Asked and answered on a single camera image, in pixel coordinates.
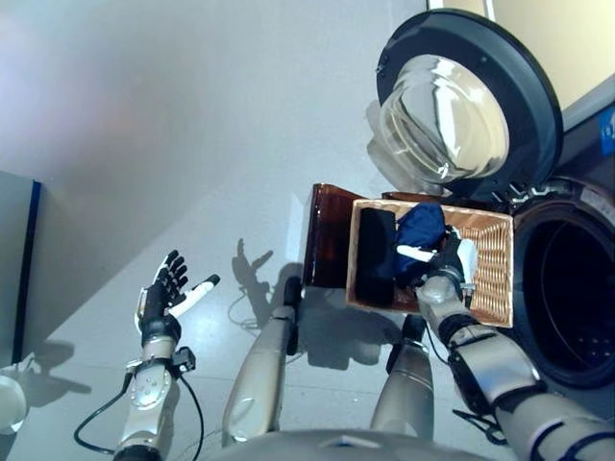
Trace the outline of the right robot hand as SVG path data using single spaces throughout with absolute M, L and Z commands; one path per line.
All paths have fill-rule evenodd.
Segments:
M 422 277 L 438 272 L 450 272 L 460 285 L 472 286 L 478 268 L 478 247 L 472 239 L 462 238 L 450 225 L 430 246 L 397 244 L 395 280 L 400 288 L 416 285 Z

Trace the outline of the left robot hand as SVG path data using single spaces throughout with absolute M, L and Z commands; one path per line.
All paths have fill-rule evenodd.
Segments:
M 186 314 L 218 285 L 220 277 L 213 274 L 186 289 L 188 282 L 185 258 L 172 250 L 162 259 L 152 282 L 140 289 L 134 323 L 141 336 L 156 321 L 177 320 Z

